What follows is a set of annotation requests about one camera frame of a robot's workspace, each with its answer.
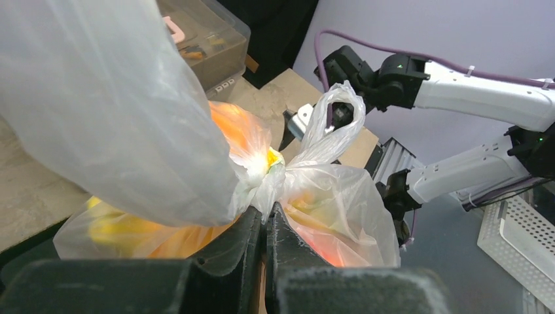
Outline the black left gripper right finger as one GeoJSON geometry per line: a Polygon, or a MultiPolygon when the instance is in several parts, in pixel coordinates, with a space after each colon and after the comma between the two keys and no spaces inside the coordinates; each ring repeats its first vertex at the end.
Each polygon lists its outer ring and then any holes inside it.
{"type": "Polygon", "coordinates": [[[268,313],[451,313],[446,287],[418,268],[336,268],[297,235],[275,203],[266,224],[268,313]]]}

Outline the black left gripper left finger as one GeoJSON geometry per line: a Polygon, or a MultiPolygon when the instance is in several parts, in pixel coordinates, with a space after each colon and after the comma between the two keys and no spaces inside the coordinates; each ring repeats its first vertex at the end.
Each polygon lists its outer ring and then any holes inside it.
{"type": "Polygon", "coordinates": [[[260,213],[249,208],[186,259],[39,260],[1,294],[2,313],[256,313],[260,213]]]}

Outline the clear plastic grocery bag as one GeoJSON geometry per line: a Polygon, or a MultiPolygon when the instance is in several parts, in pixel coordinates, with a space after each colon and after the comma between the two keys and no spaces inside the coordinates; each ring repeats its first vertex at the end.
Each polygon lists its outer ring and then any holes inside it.
{"type": "Polygon", "coordinates": [[[281,205],[333,266],[401,263],[371,176],[337,163],[365,116],[351,84],[319,98],[286,163],[256,116],[207,100],[154,1],[2,1],[1,116],[91,194],[54,237],[62,259],[186,258],[281,205]]]}

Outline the black fabric tote bag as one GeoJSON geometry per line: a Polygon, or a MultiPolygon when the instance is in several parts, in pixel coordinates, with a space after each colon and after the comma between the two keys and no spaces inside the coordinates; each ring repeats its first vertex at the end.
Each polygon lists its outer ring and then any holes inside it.
{"type": "Polygon", "coordinates": [[[260,89],[293,67],[317,0],[222,0],[251,30],[243,77],[260,89]]]}

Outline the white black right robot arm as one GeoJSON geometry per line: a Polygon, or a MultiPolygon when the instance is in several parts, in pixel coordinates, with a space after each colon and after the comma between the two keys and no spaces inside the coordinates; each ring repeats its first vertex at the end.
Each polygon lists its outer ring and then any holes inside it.
{"type": "Polygon", "coordinates": [[[401,225],[407,212],[451,192],[484,205],[534,179],[554,179],[554,82],[510,78],[425,54],[396,51],[372,69],[349,46],[316,68],[328,84],[348,81],[367,111],[390,107],[432,112],[399,135],[421,166],[389,175],[385,208],[401,225]]]}

